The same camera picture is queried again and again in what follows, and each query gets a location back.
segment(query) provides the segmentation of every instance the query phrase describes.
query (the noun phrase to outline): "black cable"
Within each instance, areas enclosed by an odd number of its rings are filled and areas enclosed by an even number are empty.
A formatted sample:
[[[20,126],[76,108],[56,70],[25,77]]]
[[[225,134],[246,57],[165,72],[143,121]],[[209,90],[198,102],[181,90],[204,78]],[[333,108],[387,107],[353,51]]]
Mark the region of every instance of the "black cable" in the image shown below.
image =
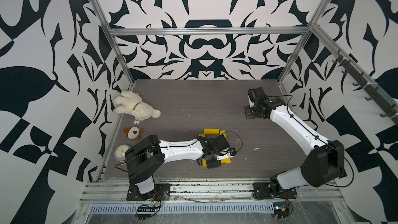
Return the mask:
[[[127,170],[124,170],[124,169],[122,169],[122,168],[119,168],[119,167],[116,167],[116,166],[115,166],[115,168],[128,173]]]
[[[144,152],[144,153],[138,155],[137,157],[142,156],[142,155],[146,154],[147,152],[151,152],[151,151],[153,151],[153,150],[160,149],[160,148],[162,148],[162,147],[156,147],[156,148],[154,148],[154,149],[152,149],[152,150],[146,151],[146,152]],[[134,158],[130,159],[129,161],[126,161],[126,162],[124,162],[124,163],[122,163],[122,164],[119,164],[119,165],[126,164],[126,163],[128,163],[128,162],[130,162],[130,161],[136,159],[137,157],[134,157]]]
[[[300,121],[298,121],[298,120],[294,117],[293,114],[290,114],[290,112],[289,112],[289,102],[290,102],[290,100],[292,99],[293,96],[292,96],[292,95],[288,95],[288,96],[290,96],[290,99],[287,101],[287,113],[289,114],[289,116],[290,116],[291,118],[293,118],[296,122],[298,122],[305,130],[307,130],[307,132],[311,133],[311,135],[315,137],[315,140],[321,141],[322,143],[326,144],[328,147],[330,147],[330,148],[332,148],[333,150],[335,150],[336,152],[338,152],[338,153],[347,161],[348,165],[349,165],[350,168],[351,168],[351,171],[352,171],[352,179],[351,179],[351,182],[350,182],[349,184],[347,184],[347,185],[345,185],[345,186],[338,186],[338,185],[330,185],[330,184],[325,183],[325,185],[332,186],[332,187],[338,187],[338,188],[345,188],[345,187],[350,186],[351,183],[354,181],[354,169],[352,168],[351,163],[350,163],[350,162],[348,161],[348,159],[344,156],[344,154],[341,154],[341,152],[339,152],[335,147],[331,146],[330,144],[328,144],[328,143],[326,143],[325,141],[321,140],[321,139],[319,138],[319,136],[316,136],[315,134],[313,134],[312,132],[310,132]]]
[[[162,202],[161,201],[158,201],[159,202],[159,206],[158,207],[155,207],[155,206],[148,206],[147,204],[142,204],[140,207],[146,207],[146,209],[157,209],[158,211],[156,211],[153,215],[151,215],[150,217],[154,217],[158,212],[159,212],[159,210],[160,210],[160,208],[162,207]],[[137,210],[135,211],[135,214],[138,216],[138,208],[139,207],[137,207]]]
[[[291,210],[289,210],[289,213],[287,214],[286,217],[288,217],[289,215],[291,215],[293,213],[293,204],[286,198],[286,201],[289,202],[289,206],[291,206]]]
[[[236,153],[238,153],[238,152],[242,149],[242,147],[243,147],[243,140],[242,140],[242,138],[241,138],[236,132],[232,132],[232,133],[235,134],[235,135],[240,139],[240,141],[241,141],[241,146],[240,146],[239,150],[236,151]],[[226,155],[226,154],[228,154],[228,153],[231,154],[230,149],[228,149],[225,153],[220,153],[220,154],[217,154],[217,155],[219,155],[219,156],[224,156],[224,155]]]
[[[292,96],[292,95],[288,95],[288,94],[286,94],[286,95],[277,95],[277,96],[270,96],[270,95],[267,95],[268,97],[271,97],[271,98],[275,98],[275,97],[282,97],[282,96]]]
[[[158,208],[158,211],[156,211],[156,213],[154,213],[151,217],[154,217],[158,212],[159,212],[159,210],[160,210],[160,207],[162,206],[162,202],[161,201],[158,201],[159,202],[159,208]]]
[[[259,190],[258,187],[254,188],[254,192],[256,192],[257,190]],[[290,190],[290,189],[285,189],[284,191],[279,192],[278,195],[283,194],[283,193],[285,193],[285,192],[288,192],[289,190]],[[253,194],[253,198],[256,199],[256,200],[263,200],[265,197],[267,197],[267,196],[269,196],[269,195],[272,195],[272,193],[269,193],[269,194],[267,194],[267,195],[263,195],[263,196],[261,196],[261,197],[255,197],[255,194]]]

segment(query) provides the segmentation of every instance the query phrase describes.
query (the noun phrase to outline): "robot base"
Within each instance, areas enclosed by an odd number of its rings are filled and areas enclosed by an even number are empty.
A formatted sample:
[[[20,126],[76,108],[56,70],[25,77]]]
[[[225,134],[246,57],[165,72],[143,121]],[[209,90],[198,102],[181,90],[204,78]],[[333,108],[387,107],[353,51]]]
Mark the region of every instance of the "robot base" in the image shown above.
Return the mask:
[[[246,115],[246,119],[261,118],[261,117],[254,116],[252,114],[250,106],[245,106],[245,115]]]
[[[159,192],[159,200],[165,200],[170,196],[170,184],[168,183],[159,183],[155,184],[155,190],[148,192],[144,195],[141,195],[138,191],[137,185],[131,185],[129,187],[129,191],[127,192],[126,201],[145,201],[154,195],[154,193]]]
[[[253,197],[256,199],[286,199],[286,195],[289,196],[289,199],[296,199],[295,188],[282,191],[279,195],[273,195],[270,192],[269,183],[253,183],[253,187]]]

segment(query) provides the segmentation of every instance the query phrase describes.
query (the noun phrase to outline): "metal grate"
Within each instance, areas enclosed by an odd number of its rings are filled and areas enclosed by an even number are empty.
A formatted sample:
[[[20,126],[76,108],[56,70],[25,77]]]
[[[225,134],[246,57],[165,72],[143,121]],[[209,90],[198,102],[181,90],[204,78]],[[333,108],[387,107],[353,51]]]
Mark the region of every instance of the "metal grate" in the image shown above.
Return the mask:
[[[92,204],[91,214],[134,214],[141,203]],[[273,213],[271,202],[164,203],[160,214]]]

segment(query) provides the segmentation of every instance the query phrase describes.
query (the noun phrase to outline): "yellow object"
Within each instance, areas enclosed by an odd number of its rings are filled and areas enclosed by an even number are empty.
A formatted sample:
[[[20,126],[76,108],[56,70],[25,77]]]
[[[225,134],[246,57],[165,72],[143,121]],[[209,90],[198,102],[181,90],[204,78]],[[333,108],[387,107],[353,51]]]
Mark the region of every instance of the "yellow object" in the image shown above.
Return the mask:
[[[201,133],[200,136],[206,137],[206,135],[215,135],[215,134],[216,135],[223,134],[224,137],[226,138],[225,131],[224,130],[220,131],[220,129],[205,129],[204,133]],[[202,162],[203,162],[203,167],[207,167],[206,160],[203,159]],[[231,163],[231,158],[223,159],[221,160],[221,163]]]

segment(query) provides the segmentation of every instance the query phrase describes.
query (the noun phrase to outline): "clock face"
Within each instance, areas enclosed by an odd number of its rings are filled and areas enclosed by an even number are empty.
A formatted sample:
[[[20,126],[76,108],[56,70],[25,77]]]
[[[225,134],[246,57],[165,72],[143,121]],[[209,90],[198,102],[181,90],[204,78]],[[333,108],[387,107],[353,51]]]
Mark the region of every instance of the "clock face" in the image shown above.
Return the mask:
[[[122,144],[120,146],[118,146],[115,150],[115,159],[117,161],[123,161],[126,160],[125,157],[125,152],[130,149],[131,146],[129,146],[128,144]]]

